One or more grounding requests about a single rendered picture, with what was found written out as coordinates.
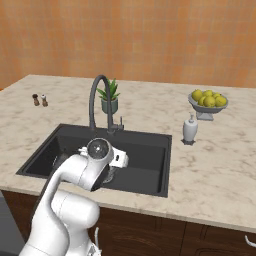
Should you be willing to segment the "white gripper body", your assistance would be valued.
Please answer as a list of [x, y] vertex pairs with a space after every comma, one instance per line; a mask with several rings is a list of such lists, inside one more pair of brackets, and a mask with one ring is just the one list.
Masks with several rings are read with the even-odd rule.
[[126, 168], [128, 166], [129, 157], [125, 151], [114, 148], [114, 158], [110, 162], [111, 167]]

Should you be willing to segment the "black kitchen sink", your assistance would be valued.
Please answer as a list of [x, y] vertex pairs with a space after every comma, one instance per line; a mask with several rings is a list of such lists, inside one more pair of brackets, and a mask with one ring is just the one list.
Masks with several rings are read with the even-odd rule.
[[[136, 131], [98, 128], [97, 136], [129, 157], [126, 168], [116, 168], [111, 181], [103, 188], [139, 194], [168, 197], [172, 136]], [[56, 166], [79, 148], [86, 146], [94, 135], [88, 126], [60, 124], [17, 171], [18, 175], [47, 179]]]

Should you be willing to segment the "dark grey arched faucet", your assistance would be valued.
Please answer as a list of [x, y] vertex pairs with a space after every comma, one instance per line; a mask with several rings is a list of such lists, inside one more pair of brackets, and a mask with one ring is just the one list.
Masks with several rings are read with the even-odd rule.
[[123, 130], [124, 125], [122, 123], [119, 123], [119, 124], [113, 123], [110, 86], [108, 84], [108, 81], [105, 75], [98, 75], [94, 79], [91, 87], [91, 92], [89, 97], [89, 127], [91, 131], [93, 132], [96, 131], [96, 123], [95, 123], [95, 117], [94, 117], [94, 101], [95, 101], [96, 89], [100, 81], [104, 82], [106, 94], [107, 94], [107, 124], [108, 124], [107, 133], [113, 135], [117, 130]]

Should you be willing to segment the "white soap dispenser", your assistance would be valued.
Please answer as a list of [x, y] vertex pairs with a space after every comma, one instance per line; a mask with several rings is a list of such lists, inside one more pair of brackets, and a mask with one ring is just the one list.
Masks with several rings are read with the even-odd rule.
[[193, 144], [198, 131], [198, 122], [194, 119], [194, 114], [190, 113], [190, 118], [183, 123], [183, 142]]

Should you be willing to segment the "dark brown cupboard door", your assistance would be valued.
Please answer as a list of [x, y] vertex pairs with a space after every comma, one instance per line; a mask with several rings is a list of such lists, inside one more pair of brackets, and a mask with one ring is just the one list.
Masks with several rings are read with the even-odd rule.
[[186, 224], [180, 256], [256, 256], [256, 234], [210, 225]]
[[37, 196], [11, 191], [2, 191], [4, 199], [18, 226], [24, 241], [27, 241], [31, 230], [31, 218]]
[[98, 239], [102, 256], [179, 256], [186, 224], [183, 221], [100, 208], [89, 230]]

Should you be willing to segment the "grey dishwasher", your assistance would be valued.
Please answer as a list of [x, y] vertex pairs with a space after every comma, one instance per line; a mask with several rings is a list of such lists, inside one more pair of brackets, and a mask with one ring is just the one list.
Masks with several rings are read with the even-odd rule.
[[23, 246], [23, 237], [7, 206], [7, 202], [0, 192], [0, 251], [17, 256]]

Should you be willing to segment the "grey pedestal fruit bowl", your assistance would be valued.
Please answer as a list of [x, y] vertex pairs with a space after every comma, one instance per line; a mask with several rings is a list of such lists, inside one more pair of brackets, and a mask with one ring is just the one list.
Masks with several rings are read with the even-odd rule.
[[221, 107], [205, 107], [205, 106], [200, 106], [193, 98], [192, 94], [188, 95], [188, 102], [192, 105], [194, 110], [196, 111], [196, 118], [198, 120], [205, 120], [205, 121], [213, 121], [213, 115], [219, 113], [222, 109], [225, 109], [228, 104], [225, 104], [224, 106]]

